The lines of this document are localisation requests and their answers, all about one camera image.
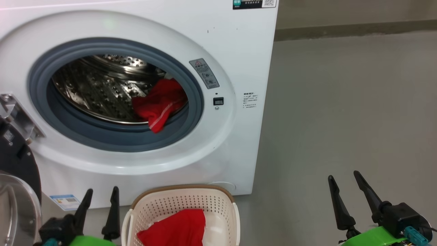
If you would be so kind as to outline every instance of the red cloth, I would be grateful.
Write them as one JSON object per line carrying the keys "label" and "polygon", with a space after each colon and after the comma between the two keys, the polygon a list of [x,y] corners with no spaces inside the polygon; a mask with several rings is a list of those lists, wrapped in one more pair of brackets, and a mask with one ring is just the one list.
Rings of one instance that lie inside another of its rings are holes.
{"label": "red cloth", "polygon": [[168,117],[187,102],[182,86],[174,79],[161,79],[146,97],[133,97],[132,107],[141,118],[149,121],[154,133],[160,132]]}
{"label": "red cloth", "polygon": [[185,209],[137,233],[144,246],[202,246],[205,215],[201,209]]}

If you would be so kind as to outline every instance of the perforated basket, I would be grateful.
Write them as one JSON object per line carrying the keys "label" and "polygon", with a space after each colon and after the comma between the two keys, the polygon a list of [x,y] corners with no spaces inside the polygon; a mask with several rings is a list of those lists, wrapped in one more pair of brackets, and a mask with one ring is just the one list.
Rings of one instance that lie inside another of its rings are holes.
{"label": "perforated basket", "polygon": [[135,199],[121,229],[122,246],[143,246],[137,233],[183,209],[203,209],[204,246],[238,246],[240,218],[232,195],[211,185],[169,186],[147,191]]}

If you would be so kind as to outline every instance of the brown basket rim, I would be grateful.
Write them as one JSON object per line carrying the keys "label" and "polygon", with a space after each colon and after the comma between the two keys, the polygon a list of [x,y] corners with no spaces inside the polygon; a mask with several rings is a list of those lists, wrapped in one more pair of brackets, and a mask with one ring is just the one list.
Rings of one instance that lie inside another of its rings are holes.
{"label": "brown basket rim", "polygon": [[186,189],[212,189],[212,190],[219,190],[226,194],[229,197],[229,200],[231,200],[232,203],[235,203],[234,197],[231,195],[229,191],[227,191],[225,188],[222,188],[220,186],[215,185],[205,185],[205,184],[198,184],[198,185],[172,185],[172,186],[164,186],[159,187],[155,189],[148,190],[146,192],[143,192],[141,195],[139,195],[134,202],[132,203],[131,209],[134,209],[137,203],[145,196],[150,195],[152,193],[161,192],[161,191],[167,191],[167,190],[186,190]]}

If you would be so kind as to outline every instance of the basket handle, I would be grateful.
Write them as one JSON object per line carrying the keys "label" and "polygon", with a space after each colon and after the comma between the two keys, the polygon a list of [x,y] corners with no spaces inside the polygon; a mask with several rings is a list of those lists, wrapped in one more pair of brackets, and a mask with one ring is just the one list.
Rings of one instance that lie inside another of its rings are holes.
{"label": "basket handle", "polygon": [[131,233],[130,230],[132,230],[132,225],[129,225],[129,232],[128,232],[128,224],[131,221],[131,216],[132,216],[132,209],[129,209],[129,211],[127,212],[125,219],[123,220],[123,226],[121,228],[121,245],[122,246],[130,246],[130,237]]}
{"label": "basket handle", "polygon": [[240,245],[240,237],[241,237],[241,228],[240,228],[240,212],[238,212],[237,204],[232,203],[234,205],[234,211],[235,211],[235,219],[237,220],[237,238],[236,238],[236,246]]}

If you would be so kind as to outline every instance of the washing machine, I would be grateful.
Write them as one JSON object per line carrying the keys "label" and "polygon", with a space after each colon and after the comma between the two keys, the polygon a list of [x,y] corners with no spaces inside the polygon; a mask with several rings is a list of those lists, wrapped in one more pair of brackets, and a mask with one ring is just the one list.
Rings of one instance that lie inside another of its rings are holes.
{"label": "washing machine", "polygon": [[[276,16],[276,0],[2,0],[0,115],[58,203],[92,188],[108,207],[114,186],[120,205],[187,183],[250,194]],[[164,78],[187,103],[154,133],[131,99]]]}

